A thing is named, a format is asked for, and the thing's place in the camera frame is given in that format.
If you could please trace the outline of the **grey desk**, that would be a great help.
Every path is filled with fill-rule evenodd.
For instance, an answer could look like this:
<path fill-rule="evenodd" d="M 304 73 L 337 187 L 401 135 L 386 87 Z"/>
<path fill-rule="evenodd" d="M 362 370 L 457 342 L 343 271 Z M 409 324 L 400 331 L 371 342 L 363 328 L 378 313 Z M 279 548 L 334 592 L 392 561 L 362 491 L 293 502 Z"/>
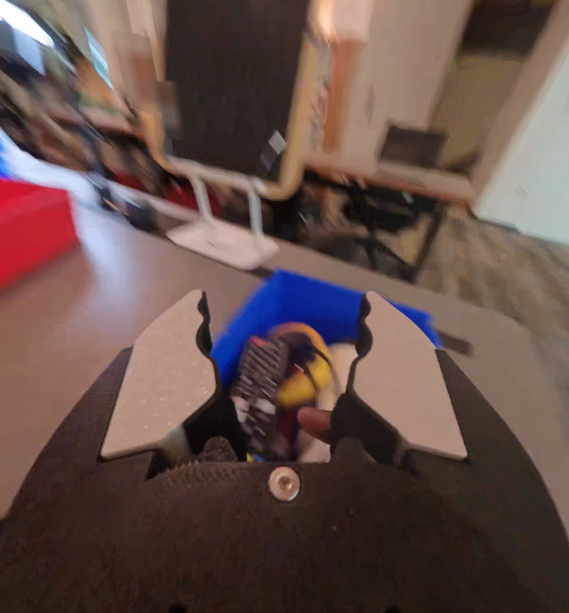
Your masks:
<path fill-rule="evenodd" d="M 75 220 L 78 248 L 0 294 L 0 518 L 62 419 L 159 314 L 202 289 L 217 335 L 260 283 L 103 211 L 78 208 Z M 569 410 L 529 332 L 496 312 L 289 243 L 267 266 L 376 291 L 470 341 L 472 356 L 449 354 L 531 455 L 569 535 Z"/>

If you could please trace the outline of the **black panel desk lamp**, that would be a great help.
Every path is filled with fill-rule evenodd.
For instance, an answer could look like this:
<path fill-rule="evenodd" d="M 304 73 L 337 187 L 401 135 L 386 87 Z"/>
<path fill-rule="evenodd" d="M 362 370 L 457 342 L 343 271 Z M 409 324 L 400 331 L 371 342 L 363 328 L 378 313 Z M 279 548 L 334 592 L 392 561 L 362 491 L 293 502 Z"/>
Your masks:
<path fill-rule="evenodd" d="M 199 219 L 167 233 L 177 246 L 250 271 L 278 253 L 262 202 L 304 178 L 316 83 L 314 1 L 168 1 L 165 110 L 140 112 L 151 157 L 188 180 Z"/>

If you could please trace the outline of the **red storage bin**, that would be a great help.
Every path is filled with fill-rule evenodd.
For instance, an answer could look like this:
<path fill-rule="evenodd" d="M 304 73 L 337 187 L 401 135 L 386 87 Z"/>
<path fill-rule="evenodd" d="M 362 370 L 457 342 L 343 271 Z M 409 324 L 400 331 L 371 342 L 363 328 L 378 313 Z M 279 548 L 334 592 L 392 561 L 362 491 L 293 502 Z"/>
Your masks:
<path fill-rule="evenodd" d="M 78 243 L 67 191 L 0 178 L 0 291 Z"/>

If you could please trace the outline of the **black computer monitor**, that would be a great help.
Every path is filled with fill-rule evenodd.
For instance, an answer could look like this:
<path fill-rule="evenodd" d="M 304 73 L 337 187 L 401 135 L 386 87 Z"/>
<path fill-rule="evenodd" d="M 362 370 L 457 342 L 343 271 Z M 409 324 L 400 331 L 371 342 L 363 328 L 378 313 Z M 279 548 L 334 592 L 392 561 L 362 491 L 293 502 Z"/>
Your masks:
<path fill-rule="evenodd" d="M 397 125 L 388 127 L 379 160 L 422 168 L 437 168 L 448 134 Z"/>

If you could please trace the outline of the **black TV remote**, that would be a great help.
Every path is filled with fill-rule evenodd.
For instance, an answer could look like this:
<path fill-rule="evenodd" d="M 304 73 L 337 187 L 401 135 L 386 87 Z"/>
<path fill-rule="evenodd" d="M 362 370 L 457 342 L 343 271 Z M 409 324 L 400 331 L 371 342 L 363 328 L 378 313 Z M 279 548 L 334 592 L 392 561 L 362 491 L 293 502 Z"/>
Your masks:
<path fill-rule="evenodd" d="M 279 390 L 288 375 L 289 359 L 289 346 L 281 339 L 251 336 L 244 346 L 230 398 L 247 455 L 253 459 L 273 457 Z"/>

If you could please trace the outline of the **yellow black object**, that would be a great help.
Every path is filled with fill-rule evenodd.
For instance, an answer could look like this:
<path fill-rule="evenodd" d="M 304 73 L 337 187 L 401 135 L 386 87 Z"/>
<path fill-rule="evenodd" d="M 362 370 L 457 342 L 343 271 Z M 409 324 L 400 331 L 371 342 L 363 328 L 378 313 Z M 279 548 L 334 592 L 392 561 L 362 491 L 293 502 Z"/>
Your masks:
<path fill-rule="evenodd" d="M 277 394 L 282 410 L 314 403 L 328 386 L 339 386 L 332 354 L 314 328 L 301 322 L 287 322 L 274 327 L 269 339 L 286 349 L 286 375 Z"/>

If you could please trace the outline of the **black office chair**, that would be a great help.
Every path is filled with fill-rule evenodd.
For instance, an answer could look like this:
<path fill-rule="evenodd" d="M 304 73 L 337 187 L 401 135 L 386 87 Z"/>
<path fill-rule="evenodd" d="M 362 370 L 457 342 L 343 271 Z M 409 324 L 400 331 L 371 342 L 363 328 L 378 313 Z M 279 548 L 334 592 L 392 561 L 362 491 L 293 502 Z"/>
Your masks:
<path fill-rule="evenodd" d="M 366 230 L 365 237 L 354 239 L 363 247 L 371 270 L 378 270 L 378 255 L 387 256 L 397 269 L 397 277 L 415 283 L 426 263 L 430 249 L 444 217 L 444 203 L 425 196 L 387 188 L 363 188 L 355 181 L 343 186 L 347 200 L 343 205 L 344 217 Z M 408 262 L 391 247 L 383 243 L 380 231 L 391 235 L 413 228 L 422 216 L 429 225 L 414 262 Z"/>

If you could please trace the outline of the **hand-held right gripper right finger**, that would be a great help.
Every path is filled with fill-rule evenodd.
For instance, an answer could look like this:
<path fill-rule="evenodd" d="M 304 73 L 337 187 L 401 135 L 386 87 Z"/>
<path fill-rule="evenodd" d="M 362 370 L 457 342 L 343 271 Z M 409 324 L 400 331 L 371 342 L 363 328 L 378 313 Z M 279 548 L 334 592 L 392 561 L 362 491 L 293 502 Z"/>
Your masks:
<path fill-rule="evenodd" d="M 357 357 L 330 422 L 330 452 L 356 440 L 379 464 L 402 466 L 412 451 L 468 458 L 434 343 L 384 297 L 360 304 Z"/>

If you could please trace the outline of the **blue storage bin white label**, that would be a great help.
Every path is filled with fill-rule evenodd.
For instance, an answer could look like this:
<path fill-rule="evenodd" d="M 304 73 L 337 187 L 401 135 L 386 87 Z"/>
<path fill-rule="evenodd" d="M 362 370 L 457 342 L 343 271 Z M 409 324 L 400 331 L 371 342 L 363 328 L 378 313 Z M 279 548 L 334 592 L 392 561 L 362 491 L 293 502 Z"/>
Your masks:
<path fill-rule="evenodd" d="M 327 344 L 356 341 L 364 291 L 276 269 L 241 303 L 213 340 L 212 358 L 223 390 L 236 376 L 247 338 L 265 336 L 280 324 L 311 326 Z"/>

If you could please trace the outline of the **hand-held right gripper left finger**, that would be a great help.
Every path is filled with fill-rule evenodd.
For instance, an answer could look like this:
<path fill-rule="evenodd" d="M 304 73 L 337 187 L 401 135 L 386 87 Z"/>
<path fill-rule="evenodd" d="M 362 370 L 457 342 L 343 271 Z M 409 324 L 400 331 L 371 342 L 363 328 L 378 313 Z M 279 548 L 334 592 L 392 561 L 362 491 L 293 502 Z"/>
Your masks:
<path fill-rule="evenodd" d="M 165 460 L 199 455 L 213 438 L 239 457 L 239 424 L 212 358 L 205 293 L 194 289 L 136 339 L 100 457 L 157 452 Z"/>

